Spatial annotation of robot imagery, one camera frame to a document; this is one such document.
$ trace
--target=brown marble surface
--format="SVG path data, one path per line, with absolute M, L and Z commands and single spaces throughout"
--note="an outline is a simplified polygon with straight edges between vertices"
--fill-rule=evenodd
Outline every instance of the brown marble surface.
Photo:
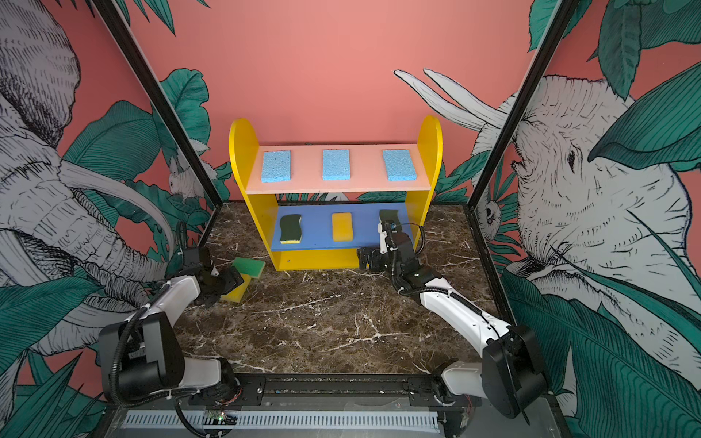
M 462 207 L 428 212 L 422 263 L 469 299 L 496 309 Z M 192 357 L 226 357 L 239 372 L 417 374 L 448 359 L 479 361 L 443 319 L 359 270 L 277 272 L 244 203 L 225 204 L 208 246 L 217 267 L 266 261 L 241 304 L 190 307 L 175 325 Z

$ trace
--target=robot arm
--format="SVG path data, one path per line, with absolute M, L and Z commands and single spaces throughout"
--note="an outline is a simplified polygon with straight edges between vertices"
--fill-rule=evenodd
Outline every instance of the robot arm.
M 441 378 L 453 395 L 487 398 L 504 416 L 514 418 L 547 390 L 545 362 L 532 330 L 511 326 L 456 291 L 432 268 L 421 265 L 401 224 L 378 225 L 380 248 L 360 248 L 361 269 L 387 271 L 395 290 L 437 313 L 477 350 L 481 364 L 456 362 Z

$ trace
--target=yellow shelf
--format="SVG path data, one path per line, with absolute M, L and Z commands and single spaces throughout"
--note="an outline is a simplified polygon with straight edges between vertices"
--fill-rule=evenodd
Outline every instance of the yellow shelf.
M 384 149 L 409 149 L 411 151 L 414 163 L 420 163 L 417 167 L 417 180 L 415 182 L 382 182 L 381 178 L 377 177 L 377 171 L 374 171 L 370 183 L 361 184 L 361 179 L 354 179 L 349 182 L 332 182 L 332 181 L 316 181 L 321 179 L 320 164 L 314 161 L 310 164 L 310 172 L 314 174 L 312 178 L 299 178 L 294 182 L 281 183 L 261 183 L 260 182 L 260 167 L 263 151 L 272 150 L 289 150 L 294 148 L 296 151 L 301 151 L 302 154 L 307 152 L 317 153 L 316 149 L 349 149 L 349 146 L 265 146 L 261 148 L 255 131 L 251 124 L 244 118 L 234 121 L 231 125 L 229 133 L 229 154 L 231 156 L 231 168 L 233 176 L 236 178 L 238 188 L 241 190 L 243 200 L 248 206 L 248 210 L 253 217 L 253 221 L 258 228 L 258 232 L 263 239 L 270 258 L 278 271 L 299 271 L 305 269 L 338 269 L 338 268 L 357 268 L 358 256 L 355 248 L 344 249 L 314 249 L 314 250 L 297 250 L 297 251 L 273 251 L 271 249 L 273 243 L 273 235 L 277 226 L 278 218 L 278 201 L 275 198 L 275 193 L 312 193 L 312 192 L 331 192 L 331 191 L 407 191 L 407 199 L 405 205 L 407 215 L 410 222 L 423 225 L 426 220 L 426 213 L 431 200 L 433 199 L 433 191 L 438 180 L 440 165 L 443 155 L 443 136 L 440 123 L 437 118 L 427 116 L 421 125 L 421 130 L 418 134 L 418 140 L 415 145 L 353 145 L 353 148 L 367 147 L 368 150 L 376 151 L 377 157 L 372 158 L 372 164 L 368 167 L 383 168 L 381 151 Z M 318 151 L 318 160 L 321 161 L 321 150 Z M 304 163 L 303 160 L 298 160 L 298 163 Z M 299 168 L 297 173 L 303 172 L 304 169 Z M 270 184 L 279 184 L 276 188 Z M 418 229 L 414 228 L 414 244 L 418 242 Z

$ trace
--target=elephant illustration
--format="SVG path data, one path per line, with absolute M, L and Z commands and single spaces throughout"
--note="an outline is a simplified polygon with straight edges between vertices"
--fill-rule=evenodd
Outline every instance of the elephant illustration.
M 39 0 L 2 1 L 0 17 L 0 287 L 63 278 L 77 266 L 104 287 L 104 296 L 87 296 L 29 347 L 52 355 L 95 343 L 101 328 L 148 301 L 142 282 L 165 276 L 166 263 L 127 246 L 83 190 L 150 214 L 168 239 L 168 258 L 175 240 L 163 213 L 144 196 L 59 157 L 80 81 L 61 26 Z M 23 353 L 0 376 L 0 427 L 12 414 L 24 359 Z
M 443 117 L 479 132 L 473 155 L 492 150 L 515 96 L 495 109 L 450 78 L 424 72 L 460 106 L 411 74 L 395 74 Z M 675 171 L 667 164 L 633 170 L 606 158 L 587 161 L 598 139 L 632 104 L 631 97 L 618 97 L 605 81 L 540 80 L 512 138 L 521 158 L 512 168 L 518 178 L 518 227 L 528 257 L 507 269 L 531 280 L 541 294 L 577 299 L 594 311 L 605 307 L 650 356 L 699 389 L 701 358 L 684 337 L 648 309 L 588 280 L 562 260 L 701 312 L 701 301 L 679 267 L 636 219 L 693 271 L 686 252 L 690 201 Z M 573 385 L 573 374 L 568 376 Z M 576 397 L 564 397 L 569 399 L 563 409 L 572 415 Z

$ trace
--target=wall mural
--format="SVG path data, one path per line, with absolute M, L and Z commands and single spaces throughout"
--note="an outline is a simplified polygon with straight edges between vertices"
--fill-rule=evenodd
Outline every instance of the wall mural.
M 556 4 L 533 2 L 532 41 Z M 610 0 L 590 58 L 605 79 L 541 79 L 505 154 L 510 169 L 502 157 L 477 208 L 575 437 L 701 436 L 701 280 L 687 254 L 697 188 L 680 179 L 701 167 L 701 62 L 629 96 L 641 52 L 670 41 L 701 43 L 701 1 Z M 491 150 L 513 97 L 494 109 L 425 72 L 461 107 L 397 75 L 479 131 L 470 160 Z
M 161 18 L 164 2 L 147 4 Z M 79 59 L 41 2 L 1 2 L 0 16 L 0 437 L 85 436 L 102 415 L 101 395 L 68 385 L 79 356 L 55 373 L 44 358 L 96 349 L 104 326 L 148 302 L 181 263 L 172 257 L 177 224 L 186 224 L 185 245 L 196 244 L 213 205 L 155 109 L 116 102 L 59 156 Z M 195 150 L 206 151 L 202 74 L 178 69 L 161 84 Z M 170 188 L 139 179 L 160 153 Z M 203 165 L 228 199 L 230 164 Z M 155 249 L 129 247 L 120 218 L 145 223 Z M 25 363 L 33 385 L 18 384 Z

